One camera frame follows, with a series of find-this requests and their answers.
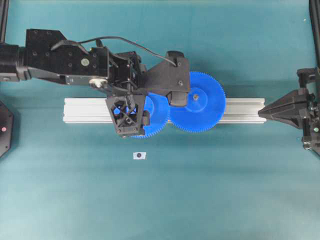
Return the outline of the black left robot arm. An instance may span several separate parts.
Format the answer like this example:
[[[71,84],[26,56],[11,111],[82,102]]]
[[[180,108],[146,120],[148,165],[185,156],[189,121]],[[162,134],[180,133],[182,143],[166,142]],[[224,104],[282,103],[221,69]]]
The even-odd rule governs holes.
[[[32,78],[61,85],[86,86],[106,95],[105,104],[121,137],[143,136],[150,117],[146,94],[138,90],[141,58],[113,53],[101,41],[87,50],[58,30],[28,29],[25,45],[0,44],[0,80]]]

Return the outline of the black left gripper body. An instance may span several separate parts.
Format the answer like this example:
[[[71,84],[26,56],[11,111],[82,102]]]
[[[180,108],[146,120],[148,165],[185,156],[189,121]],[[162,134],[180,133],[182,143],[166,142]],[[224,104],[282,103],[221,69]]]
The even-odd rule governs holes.
[[[145,70],[141,62],[141,57],[135,51],[121,53],[108,51],[106,95],[108,97],[146,96],[148,92],[142,87],[142,75]]]

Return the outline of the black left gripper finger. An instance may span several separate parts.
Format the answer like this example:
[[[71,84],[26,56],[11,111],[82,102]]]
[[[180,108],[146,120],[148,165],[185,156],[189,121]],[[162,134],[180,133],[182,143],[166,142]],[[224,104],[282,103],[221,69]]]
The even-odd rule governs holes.
[[[116,133],[120,137],[143,136],[145,95],[113,96],[105,100]]]

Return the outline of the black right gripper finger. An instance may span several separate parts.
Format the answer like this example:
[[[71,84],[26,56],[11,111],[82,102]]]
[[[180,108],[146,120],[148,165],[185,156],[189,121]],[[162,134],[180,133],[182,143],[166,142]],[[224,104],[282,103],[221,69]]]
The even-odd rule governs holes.
[[[266,114],[271,110],[275,110],[281,107],[304,103],[307,101],[307,97],[308,90],[306,88],[292,90],[278,100],[266,105],[263,109],[258,111],[258,114]]]
[[[261,118],[265,118],[270,121],[281,122],[297,129],[303,128],[303,121],[299,115],[290,115],[286,114],[286,112],[271,113],[270,111],[262,110],[258,111],[258,115]]]

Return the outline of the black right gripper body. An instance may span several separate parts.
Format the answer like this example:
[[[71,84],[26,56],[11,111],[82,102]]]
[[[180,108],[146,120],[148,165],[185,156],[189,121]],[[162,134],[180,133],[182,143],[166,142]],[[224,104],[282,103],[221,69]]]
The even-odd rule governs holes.
[[[302,68],[297,71],[299,87],[306,95],[306,116],[302,116],[303,136],[301,141],[305,150],[320,151],[320,68]],[[315,93],[310,93],[307,85],[315,83]]]

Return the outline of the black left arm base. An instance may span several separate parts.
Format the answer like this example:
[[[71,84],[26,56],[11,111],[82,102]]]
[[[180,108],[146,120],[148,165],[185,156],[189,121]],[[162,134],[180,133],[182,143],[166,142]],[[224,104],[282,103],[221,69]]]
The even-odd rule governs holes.
[[[11,148],[14,114],[0,102],[0,157],[3,157]]]

